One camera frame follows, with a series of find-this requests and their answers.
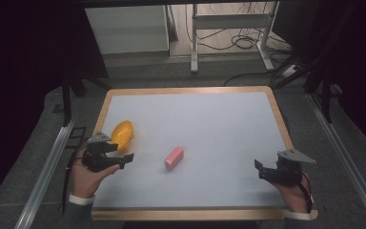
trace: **pink eraser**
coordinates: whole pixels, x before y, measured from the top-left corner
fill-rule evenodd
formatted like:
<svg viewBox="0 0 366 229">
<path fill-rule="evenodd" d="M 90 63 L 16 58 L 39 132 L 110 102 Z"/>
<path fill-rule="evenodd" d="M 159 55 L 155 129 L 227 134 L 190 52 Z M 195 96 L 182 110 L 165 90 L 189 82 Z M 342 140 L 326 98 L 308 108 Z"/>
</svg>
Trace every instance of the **pink eraser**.
<svg viewBox="0 0 366 229">
<path fill-rule="evenodd" d="M 183 148 L 177 146 L 174 150 L 166 157 L 165 159 L 165 166 L 168 170 L 174 169 L 177 163 L 183 159 Z"/>
</svg>

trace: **table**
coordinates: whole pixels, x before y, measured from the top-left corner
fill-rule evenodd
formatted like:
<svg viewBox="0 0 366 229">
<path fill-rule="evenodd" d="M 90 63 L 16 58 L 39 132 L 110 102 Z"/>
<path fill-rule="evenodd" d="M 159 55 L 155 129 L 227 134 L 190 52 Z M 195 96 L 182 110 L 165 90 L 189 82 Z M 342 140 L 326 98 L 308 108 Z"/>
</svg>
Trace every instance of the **table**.
<svg viewBox="0 0 366 229">
<path fill-rule="evenodd" d="M 106 128 L 106 117 L 108 113 L 112 109 L 112 98 L 114 96 L 127 97 L 128 96 L 142 96 L 142 95 L 177 95 L 177 94 L 265 94 L 267 95 L 267 100 L 269 106 L 271 107 L 271 113 L 274 116 L 275 120 L 274 125 L 278 128 L 279 136 L 282 139 L 283 147 L 286 149 L 293 148 L 292 142 L 287 133 L 285 124 L 278 110 L 277 104 L 275 102 L 275 98 L 270 88 L 268 87 L 240 87 L 240 88 L 172 88 L 172 89 L 125 89 L 125 90 L 111 90 L 108 92 L 106 99 L 103 104 L 103 108 L 101 110 L 100 116 L 98 117 L 95 132 L 102 130 L 105 133 L 109 131 L 109 128 Z M 118 111 L 122 110 L 124 107 L 119 105 Z M 133 141 L 138 141 L 139 134 L 133 139 Z M 138 156 L 135 156 L 134 162 L 132 164 L 126 165 L 126 172 L 132 170 L 132 166 L 134 163 L 138 162 Z M 96 202 L 103 202 L 101 200 L 100 189 L 98 190 L 96 196 Z M 136 206 L 124 206 L 120 207 L 117 210 L 113 209 L 103 209 L 101 207 L 93 206 L 92 217 L 95 220 L 257 220 L 257 219 L 283 219 L 283 210 L 284 207 L 275 207 L 275 208 L 267 208 L 263 206 L 258 207 L 245 207 L 245 206 L 235 206 L 235 207 L 216 207 L 209 206 L 206 208 L 195 207 L 191 208 L 188 206 L 182 208 L 171 208 L 171 206 L 162 206 L 162 207 L 151 207 L 152 203 L 148 203 L 149 205 L 143 208 Z M 314 218 L 317 216 L 317 212 L 313 211 Z"/>
</svg>

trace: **white panel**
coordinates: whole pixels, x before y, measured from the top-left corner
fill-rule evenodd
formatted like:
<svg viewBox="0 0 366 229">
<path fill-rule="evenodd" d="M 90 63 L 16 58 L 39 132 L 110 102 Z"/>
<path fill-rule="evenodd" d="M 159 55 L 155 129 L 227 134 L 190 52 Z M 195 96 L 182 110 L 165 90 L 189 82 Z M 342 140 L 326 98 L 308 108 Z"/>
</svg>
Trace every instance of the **white panel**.
<svg viewBox="0 0 366 229">
<path fill-rule="evenodd" d="M 85 11 L 102 54 L 169 49 L 164 6 Z"/>
<path fill-rule="evenodd" d="M 94 207 L 285 206 L 254 167 L 275 168 L 285 150 L 264 93 L 115 96 L 102 131 L 125 119 L 134 160 L 102 182 Z M 170 172 L 164 159 L 176 146 L 185 155 Z"/>
</svg>

